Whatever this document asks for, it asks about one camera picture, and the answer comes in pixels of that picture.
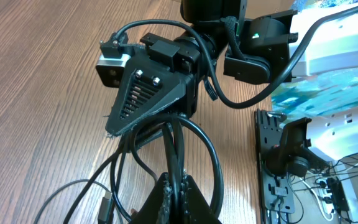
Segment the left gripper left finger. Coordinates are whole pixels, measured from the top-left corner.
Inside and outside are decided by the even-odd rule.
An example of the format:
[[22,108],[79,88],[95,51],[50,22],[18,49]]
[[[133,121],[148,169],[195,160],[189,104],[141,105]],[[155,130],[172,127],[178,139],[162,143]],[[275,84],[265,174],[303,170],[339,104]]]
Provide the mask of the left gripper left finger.
[[131,224],[166,224],[170,222],[172,188],[168,174],[163,173]]

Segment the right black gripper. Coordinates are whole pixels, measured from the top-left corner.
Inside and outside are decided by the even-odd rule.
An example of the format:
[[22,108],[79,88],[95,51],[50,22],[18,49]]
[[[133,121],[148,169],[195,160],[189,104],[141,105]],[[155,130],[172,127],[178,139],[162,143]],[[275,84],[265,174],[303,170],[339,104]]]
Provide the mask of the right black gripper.
[[[113,136],[124,134],[143,118],[172,104],[175,111],[187,118],[197,109],[201,50],[195,38],[185,32],[170,40],[149,32],[140,42],[150,58],[137,55],[126,63],[106,123],[106,131]],[[132,128],[129,152],[162,137],[162,126],[163,123],[149,123]]]

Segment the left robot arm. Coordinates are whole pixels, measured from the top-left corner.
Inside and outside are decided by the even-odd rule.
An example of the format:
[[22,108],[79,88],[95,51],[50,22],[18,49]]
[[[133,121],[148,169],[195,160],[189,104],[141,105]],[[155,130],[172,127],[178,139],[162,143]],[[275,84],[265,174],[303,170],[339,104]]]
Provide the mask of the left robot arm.
[[[184,170],[183,129],[205,144],[213,164],[213,197],[207,202],[194,179]],[[213,143],[194,122],[175,114],[156,115],[139,123],[128,139],[135,154],[146,133],[162,133],[168,170],[155,179],[155,187],[133,223],[217,223],[223,205],[223,172]],[[283,116],[255,112],[258,181],[262,221],[288,223],[298,200],[291,176],[309,170],[329,176],[332,161],[358,154],[358,109],[331,116],[300,118],[286,123]]]

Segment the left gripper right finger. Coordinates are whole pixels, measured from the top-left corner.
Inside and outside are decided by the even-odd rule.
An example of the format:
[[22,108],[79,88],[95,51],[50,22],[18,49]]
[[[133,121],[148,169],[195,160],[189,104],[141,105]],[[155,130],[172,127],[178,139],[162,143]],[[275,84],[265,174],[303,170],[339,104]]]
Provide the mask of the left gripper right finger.
[[183,224],[221,224],[192,176],[185,174],[181,182],[181,219]]

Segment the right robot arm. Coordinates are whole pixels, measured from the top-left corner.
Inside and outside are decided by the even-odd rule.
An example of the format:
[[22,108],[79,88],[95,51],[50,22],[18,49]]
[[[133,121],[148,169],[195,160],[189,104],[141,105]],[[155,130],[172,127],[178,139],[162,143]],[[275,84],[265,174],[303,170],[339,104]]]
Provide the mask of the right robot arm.
[[[245,1],[182,1],[183,21],[168,21],[184,30],[175,40],[148,33],[140,44],[130,44],[127,30],[141,26],[142,21],[113,33],[101,45],[96,66],[103,85],[118,89],[106,131],[120,136],[142,119],[161,113],[193,116],[200,82],[212,99],[230,108],[253,106],[291,80],[292,70],[318,27],[358,14],[356,6],[322,17],[300,35],[292,31],[294,10],[246,20],[245,9]],[[214,65],[221,54],[226,58],[226,75],[265,84],[265,89],[242,103],[229,100]]]

